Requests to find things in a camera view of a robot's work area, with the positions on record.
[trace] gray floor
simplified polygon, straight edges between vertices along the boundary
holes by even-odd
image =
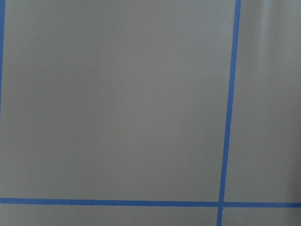
[[[219,198],[234,0],[7,0],[0,197]],[[301,202],[301,2],[243,0],[226,202]],[[4,226],[216,225],[217,208],[0,205]],[[300,209],[225,208],[224,226]]]

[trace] grid line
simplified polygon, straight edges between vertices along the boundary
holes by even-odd
[[[86,199],[26,199],[0,198],[0,204],[72,205],[72,206],[154,206],[154,207],[220,207],[220,202],[86,200]],[[298,202],[223,202],[227,208],[301,208]]]
[[[222,154],[220,194],[219,194],[219,199],[218,199],[220,206],[218,207],[218,210],[217,210],[217,220],[216,220],[217,226],[222,226],[223,204],[224,204],[224,198],[225,198],[225,186],[226,186],[226,176],[227,176],[228,156],[229,156],[233,97],[234,97],[234,87],[235,87],[235,72],[236,72],[236,58],[237,58],[237,48],[238,48],[240,6],[241,6],[241,0],[236,0],[235,10],[234,10],[234,23],[233,23],[233,37],[232,37],[232,50],[231,50],[231,62],[230,62],[230,77],[229,77],[229,91],[228,91],[225,137],[224,137],[224,148],[223,148],[223,154]]]
[[[0,110],[1,110],[1,93],[2,93],[1,87],[2,87],[3,45],[4,45],[5,2],[6,0],[0,0]]]

